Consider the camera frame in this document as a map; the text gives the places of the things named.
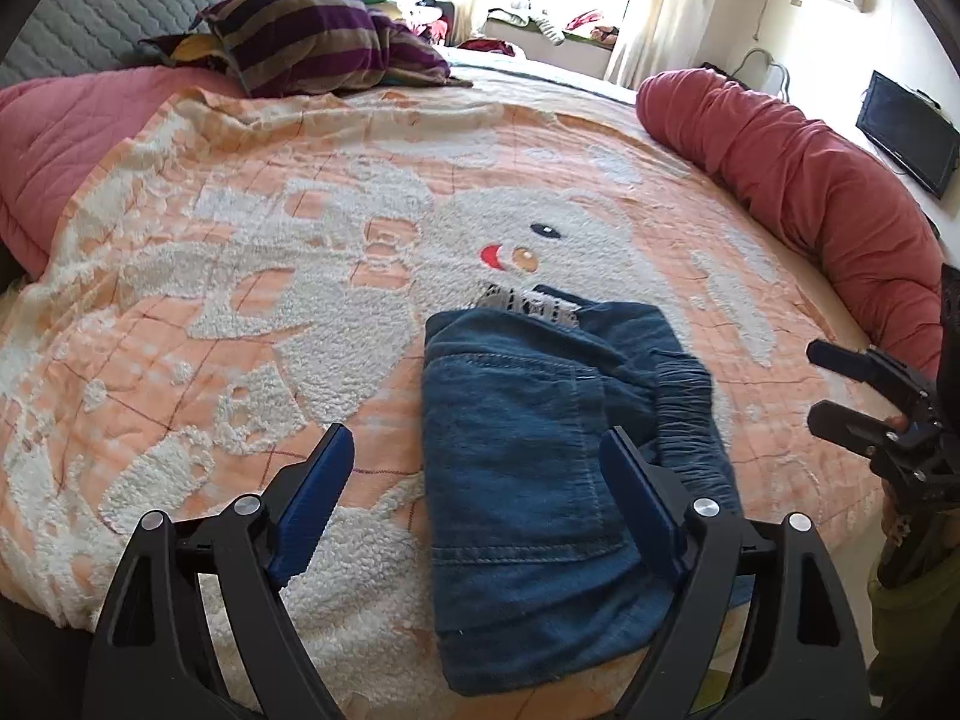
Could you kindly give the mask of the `green sleeve right forearm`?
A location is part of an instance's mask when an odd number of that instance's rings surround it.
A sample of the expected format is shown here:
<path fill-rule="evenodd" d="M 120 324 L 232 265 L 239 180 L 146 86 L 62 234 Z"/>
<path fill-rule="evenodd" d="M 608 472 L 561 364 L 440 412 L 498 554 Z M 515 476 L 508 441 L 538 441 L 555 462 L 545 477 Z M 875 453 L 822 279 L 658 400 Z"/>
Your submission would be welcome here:
<path fill-rule="evenodd" d="M 958 515 L 898 517 L 869 583 L 882 718 L 958 715 Z"/>

